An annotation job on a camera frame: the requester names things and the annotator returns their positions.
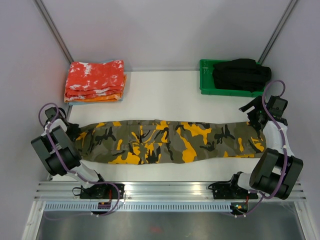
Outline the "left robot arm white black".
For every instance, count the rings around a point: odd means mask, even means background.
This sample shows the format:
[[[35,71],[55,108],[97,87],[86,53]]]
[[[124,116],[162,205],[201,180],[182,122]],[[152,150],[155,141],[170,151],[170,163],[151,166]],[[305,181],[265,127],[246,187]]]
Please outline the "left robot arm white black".
[[[105,198],[109,186],[99,173],[81,162],[80,151],[74,144],[81,133],[79,125],[68,122],[66,112],[54,103],[47,103],[39,110],[39,120],[42,113],[46,116],[46,121],[40,122],[43,133],[33,139],[31,145],[47,172],[78,181],[82,194]]]

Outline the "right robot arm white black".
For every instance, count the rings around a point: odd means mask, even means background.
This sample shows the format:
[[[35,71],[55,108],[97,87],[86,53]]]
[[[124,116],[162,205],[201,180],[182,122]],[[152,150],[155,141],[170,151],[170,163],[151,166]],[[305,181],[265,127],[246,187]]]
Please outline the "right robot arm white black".
[[[247,113],[249,125],[261,130],[266,140],[266,150],[252,173],[238,172],[228,185],[228,193],[240,198],[246,191],[260,192],[267,198],[285,200],[291,194],[304,163],[295,157],[287,137],[288,121],[283,118],[288,101],[279,96],[271,96],[267,103],[258,96],[240,108]]]

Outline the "camouflage yellow green trousers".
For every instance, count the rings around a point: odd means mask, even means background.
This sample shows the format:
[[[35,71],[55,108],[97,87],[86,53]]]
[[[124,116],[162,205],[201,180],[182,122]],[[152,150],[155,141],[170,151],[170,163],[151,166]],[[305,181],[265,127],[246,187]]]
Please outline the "camouflage yellow green trousers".
[[[90,162],[186,164],[212,158],[259,158],[267,140],[247,122],[123,120],[82,127],[74,145]]]

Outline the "black trousers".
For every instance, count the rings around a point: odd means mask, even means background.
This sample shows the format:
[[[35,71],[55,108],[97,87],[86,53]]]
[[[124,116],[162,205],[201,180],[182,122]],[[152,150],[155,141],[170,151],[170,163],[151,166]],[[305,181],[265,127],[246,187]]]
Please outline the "black trousers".
[[[222,61],[212,66],[213,82],[217,89],[260,92],[272,77],[270,67],[249,58]]]

